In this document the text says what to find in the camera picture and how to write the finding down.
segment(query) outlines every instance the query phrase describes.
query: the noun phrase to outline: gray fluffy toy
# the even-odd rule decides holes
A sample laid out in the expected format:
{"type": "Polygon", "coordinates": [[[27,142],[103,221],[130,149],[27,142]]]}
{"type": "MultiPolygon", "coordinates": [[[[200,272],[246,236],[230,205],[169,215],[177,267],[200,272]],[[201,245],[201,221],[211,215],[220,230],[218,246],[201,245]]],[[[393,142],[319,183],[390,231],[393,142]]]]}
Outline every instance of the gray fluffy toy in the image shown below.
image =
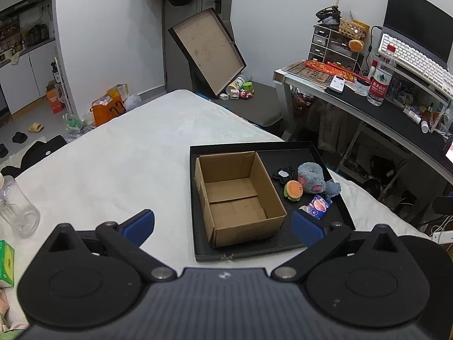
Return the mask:
{"type": "Polygon", "coordinates": [[[332,197],[337,196],[341,192],[339,182],[334,182],[333,179],[324,181],[322,167],[314,162],[306,162],[301,164],[297,169],[297,181],[302,185],[305,193],[324,193],[327,200],[330,202],[332,197]]]}

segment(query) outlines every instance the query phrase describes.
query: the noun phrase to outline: kitchen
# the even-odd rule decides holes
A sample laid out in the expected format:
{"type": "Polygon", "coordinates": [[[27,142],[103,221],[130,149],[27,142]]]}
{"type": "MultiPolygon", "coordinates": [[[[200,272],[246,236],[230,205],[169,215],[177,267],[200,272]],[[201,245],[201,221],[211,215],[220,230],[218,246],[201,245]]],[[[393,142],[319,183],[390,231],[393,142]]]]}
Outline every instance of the kitchen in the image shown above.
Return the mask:
{"type": "Polygon", "coordinates": [[[46,95],[56,56],[52,0],[0,0],[0,126],[46,95]]]}

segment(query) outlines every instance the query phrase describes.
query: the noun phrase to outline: socket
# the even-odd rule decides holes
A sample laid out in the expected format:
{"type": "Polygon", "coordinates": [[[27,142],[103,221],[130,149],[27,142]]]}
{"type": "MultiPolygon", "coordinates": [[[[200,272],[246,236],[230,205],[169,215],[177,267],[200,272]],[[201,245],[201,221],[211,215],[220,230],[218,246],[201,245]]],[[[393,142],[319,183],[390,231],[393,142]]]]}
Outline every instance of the socket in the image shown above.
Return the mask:
{"type": "Polygon", "coordinates": [[[453,231],[439,231],[438,233],[434,233],[432,240],[438,244],[453,243],[453,231]]]}

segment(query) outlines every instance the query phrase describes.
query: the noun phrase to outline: keyboard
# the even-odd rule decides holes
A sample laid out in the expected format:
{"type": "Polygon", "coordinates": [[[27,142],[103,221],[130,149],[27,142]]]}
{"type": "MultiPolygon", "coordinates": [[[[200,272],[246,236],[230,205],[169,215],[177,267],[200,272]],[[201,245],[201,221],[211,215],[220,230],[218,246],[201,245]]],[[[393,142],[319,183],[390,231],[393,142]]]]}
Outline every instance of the keyboard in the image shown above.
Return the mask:
{"type": "Polygon", "coordinates": [[[385,55],[389,44],[396,48],[394,58],[398,65],[413,72],[453,99],[453,75],[415,48],[386,33],[382,35],[378,52],[385,55]]]}

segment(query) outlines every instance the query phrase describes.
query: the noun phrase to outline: slipper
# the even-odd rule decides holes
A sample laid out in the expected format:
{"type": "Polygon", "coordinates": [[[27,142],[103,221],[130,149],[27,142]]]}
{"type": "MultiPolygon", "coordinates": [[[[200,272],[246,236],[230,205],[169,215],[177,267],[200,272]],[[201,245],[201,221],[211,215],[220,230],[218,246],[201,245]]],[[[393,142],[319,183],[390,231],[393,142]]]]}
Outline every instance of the slipper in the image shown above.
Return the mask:
{"type": "Polygon", "coordinates": [[[13,137],[13,142],[14,143],[24,143],[27,140],[27,135],[21,132],[17,132],[15,136],[13,137]]]}
{"type": "Polygon", "coordinates": [[[40,123],[33,123],[29,126],[28,131],[30,133],[39,133],[43,129],[43,125],[40,123]]]}
{"type": "Polygon", "coordinates": [[[2,143],[0,144],[0,159],[3,159],[8,154],[8,150],[6,149],[5,145],[2,143]]]}

